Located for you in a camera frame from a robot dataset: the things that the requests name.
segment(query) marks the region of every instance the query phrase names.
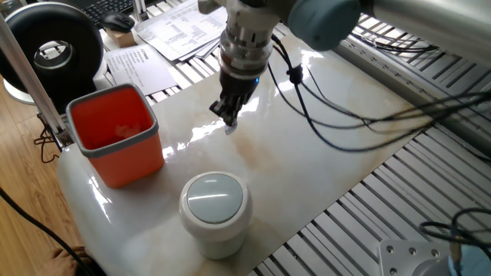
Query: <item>orange bin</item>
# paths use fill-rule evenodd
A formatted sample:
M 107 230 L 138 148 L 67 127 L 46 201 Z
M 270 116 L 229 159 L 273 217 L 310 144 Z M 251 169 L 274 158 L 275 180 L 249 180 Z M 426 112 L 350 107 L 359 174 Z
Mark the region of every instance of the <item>orange bin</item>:
M 67 115 L 82 154 L 107 186 L 124 186 L 162 167 L 159 125 L 138 87 L 80 97 L 68 104 Z

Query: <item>paper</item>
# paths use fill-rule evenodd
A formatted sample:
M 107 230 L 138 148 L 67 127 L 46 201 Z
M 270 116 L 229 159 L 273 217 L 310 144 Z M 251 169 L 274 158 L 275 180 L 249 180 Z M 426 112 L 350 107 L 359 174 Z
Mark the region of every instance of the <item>paper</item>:
M 219 43 L 220 43 L 220 40 L 217 38 L 217 39 L 211 41 L 210 43 L 205 44 L 201 48 L 196 49 L 195 51 L 192 51 L 191 53 L 189 53 L 187 55 L 179 57 L 179 60 L 180 61 L 187 61 L 188 59 L 194 57 L 195 55 L 198 58 L 204 59 L 204 58 L 208 57 L 208 55 L 211 54 L 213 52 L 213 50 L 215 50 L 215 48 L 218 46 Z
M 109 51 L 104 58 L 116 84 L 135 84 L 144 95 L 177 85 L 165 59 L 148 44 Z
M 188 0 L 135 28 L 146 43 L 175 61 L 216 40 L 225 29 L 226 20 L 225 8 L 203 15 L 198 11 L 197 0 Z

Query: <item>white tabletop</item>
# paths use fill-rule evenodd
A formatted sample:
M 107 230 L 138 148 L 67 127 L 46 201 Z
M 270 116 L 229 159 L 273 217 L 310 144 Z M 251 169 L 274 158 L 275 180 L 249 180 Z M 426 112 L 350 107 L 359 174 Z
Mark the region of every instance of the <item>white tabletop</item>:
M 319 54 L 291 36 L 283 43 L 293 64 L 309 67 L 335 103 L 367 116 L 410 107 L 336 54 Z M 285 64 L 277 54 L 271 64 L 280 87 L 298 107 Z M 305 82 L 315 87 L 308 74 Z M 227 136 L 224 123 L 208 110 L 220 91 L 215 74 L 155 104 L 166 164 L 122 189 L 107 188 L 76 145 L 62 153 L 61 187 L 87 250 L 109 276 L 246 275 L 409 140 L 364 154 L 334 150 L 286 106 L 268 74 L 243 107 L 237 131 Z M 311 116 L 339 125 L 354 123 L 304 95 Z M 379 129 L 422 122 L 389 123 Z M 322 132 L 340 146 L 370 146 L 390 138 L 369 130 Z M 245 244 L 224 261 L 201 257 L 178 216 L 182 187 L 212 170 L 244 179 L 254 201 Z

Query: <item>computer mouse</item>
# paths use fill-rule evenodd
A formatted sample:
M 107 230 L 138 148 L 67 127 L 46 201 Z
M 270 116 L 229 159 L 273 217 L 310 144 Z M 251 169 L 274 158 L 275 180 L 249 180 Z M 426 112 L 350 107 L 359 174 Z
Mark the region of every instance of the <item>computer mouse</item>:
M 130 32 L 131 28 L 135 25 L 135 21 L 131 17 L 117 11 L 106 12 L 101 16 L 99 22 L 104 28 L 120 31 L 125 34 Z

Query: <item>round black device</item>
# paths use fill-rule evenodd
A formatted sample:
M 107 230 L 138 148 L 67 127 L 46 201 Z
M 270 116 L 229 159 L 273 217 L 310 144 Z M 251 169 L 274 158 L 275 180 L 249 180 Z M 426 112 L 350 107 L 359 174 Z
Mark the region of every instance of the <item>round black device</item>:
M 42 2 L 25 6 L 6 21 L 59 113 L 64 113 L 73 99 L 96 90 L 93 78 L 104 55 L 102 39 L 82 11 L 62 3 Z M 41 56 L 40 48 L 53 41 L 64 50 L 52 59 Z M 25 91 L 1 51 L 0 74 Z

